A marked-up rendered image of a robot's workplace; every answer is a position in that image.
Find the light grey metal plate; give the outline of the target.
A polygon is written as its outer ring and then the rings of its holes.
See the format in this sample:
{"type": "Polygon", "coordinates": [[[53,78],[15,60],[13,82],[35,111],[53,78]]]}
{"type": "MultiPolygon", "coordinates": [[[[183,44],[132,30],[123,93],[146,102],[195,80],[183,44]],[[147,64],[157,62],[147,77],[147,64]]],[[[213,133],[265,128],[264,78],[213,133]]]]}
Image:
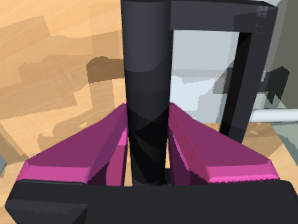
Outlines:
{"type": "MultiPolygon", "coordinates": [[[[278,7],[253,109],[260,109],[288,0],[258,0],[278,7]]],[[[170,102],[201,123],[221,123],[239,32],[174,30],[170,102]]]]}

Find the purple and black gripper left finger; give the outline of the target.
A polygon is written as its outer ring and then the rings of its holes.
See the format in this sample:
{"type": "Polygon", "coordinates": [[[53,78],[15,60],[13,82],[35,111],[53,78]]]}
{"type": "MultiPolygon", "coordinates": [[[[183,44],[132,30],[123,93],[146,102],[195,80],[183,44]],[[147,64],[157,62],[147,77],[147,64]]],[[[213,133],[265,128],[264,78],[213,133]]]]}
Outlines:
{"type": "Polygon", "coordinates": [[[127,105],[122,103],[97,123],[27,159],[16,181],[124,185],[127,153],[127,105]]]}

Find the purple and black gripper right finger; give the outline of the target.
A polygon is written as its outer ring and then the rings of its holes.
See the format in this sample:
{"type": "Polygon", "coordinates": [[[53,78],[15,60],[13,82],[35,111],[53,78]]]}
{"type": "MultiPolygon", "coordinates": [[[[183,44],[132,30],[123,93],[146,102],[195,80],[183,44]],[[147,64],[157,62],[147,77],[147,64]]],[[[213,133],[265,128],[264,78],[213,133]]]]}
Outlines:
{"type": "Polygon", "coordinates": [[[173,102],[167,135],[172,185],[280,180],[269,158],[195,120],[173,102]]]}

